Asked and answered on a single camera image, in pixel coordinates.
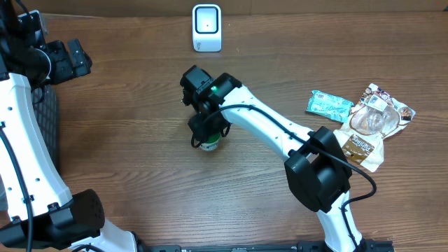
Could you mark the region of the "beige plastic pouch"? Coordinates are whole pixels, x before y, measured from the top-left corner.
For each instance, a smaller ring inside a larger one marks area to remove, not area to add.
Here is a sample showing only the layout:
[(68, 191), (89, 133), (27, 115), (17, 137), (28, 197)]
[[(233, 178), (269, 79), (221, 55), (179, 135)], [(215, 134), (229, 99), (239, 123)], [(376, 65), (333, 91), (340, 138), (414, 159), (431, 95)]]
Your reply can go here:
[(406, 128), (416, 112), (374, 83), (333, 131), (347, 159), (375, 172), (384, 162), (384, 140)]

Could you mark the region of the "green lid jar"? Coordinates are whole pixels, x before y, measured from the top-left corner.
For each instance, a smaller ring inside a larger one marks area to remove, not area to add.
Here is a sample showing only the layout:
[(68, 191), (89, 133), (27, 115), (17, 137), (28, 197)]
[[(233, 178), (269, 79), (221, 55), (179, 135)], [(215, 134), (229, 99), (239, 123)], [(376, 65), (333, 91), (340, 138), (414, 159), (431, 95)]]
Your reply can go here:
[(220, 134), (215, 134), (209, 137), (207, 141), (200, 145), (203, 151), (214, 151), (218, 147), (219, 140), (221, 138)]

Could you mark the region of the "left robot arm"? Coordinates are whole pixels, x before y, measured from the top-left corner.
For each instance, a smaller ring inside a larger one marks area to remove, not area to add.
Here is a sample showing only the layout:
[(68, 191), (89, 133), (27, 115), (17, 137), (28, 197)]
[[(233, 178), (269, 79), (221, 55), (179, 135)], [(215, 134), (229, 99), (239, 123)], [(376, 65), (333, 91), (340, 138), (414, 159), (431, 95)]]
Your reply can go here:
[(78, 40), (46, 42), (40, 13), (16, 15), (1, 2), (1, 178), (8, 248), (146, 251), (136, 234), (106, 219), (98, 194), (72, 194), (55, 168), (34, 112), (32, 95), (88, 75), (92, 60)]

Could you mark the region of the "teal wipes packet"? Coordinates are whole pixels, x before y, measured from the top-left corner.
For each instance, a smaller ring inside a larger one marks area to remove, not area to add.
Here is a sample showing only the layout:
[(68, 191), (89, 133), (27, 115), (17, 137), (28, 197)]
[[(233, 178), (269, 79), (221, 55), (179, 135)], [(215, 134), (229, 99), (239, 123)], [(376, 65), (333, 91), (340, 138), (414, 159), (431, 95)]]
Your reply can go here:
[(354, 105), (352, 101), (320, 90), (312, 90), (311, 93), (306, 112), (315, 113), (340, 123), (345, 123), (348, 120), (350, 110)]

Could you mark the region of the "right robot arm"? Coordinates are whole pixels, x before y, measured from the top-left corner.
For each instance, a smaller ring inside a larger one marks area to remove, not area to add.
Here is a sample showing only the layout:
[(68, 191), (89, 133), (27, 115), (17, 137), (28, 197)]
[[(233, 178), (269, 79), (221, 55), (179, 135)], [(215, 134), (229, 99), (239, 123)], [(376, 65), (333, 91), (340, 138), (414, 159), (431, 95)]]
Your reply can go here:
[(194, 65), (181, 80), (183, 103), (192, 106), (191, 145), (226, 137), (239, 126), (269, 146), (282, 160), (288, 187), (295, 198), (317, 213), (331, 251), (361, 251), (363, 238), (349, 208), (352, 168), (335, 135), (327, 128), (313, 131), (262, 103), (228, 73), (213, 78)]

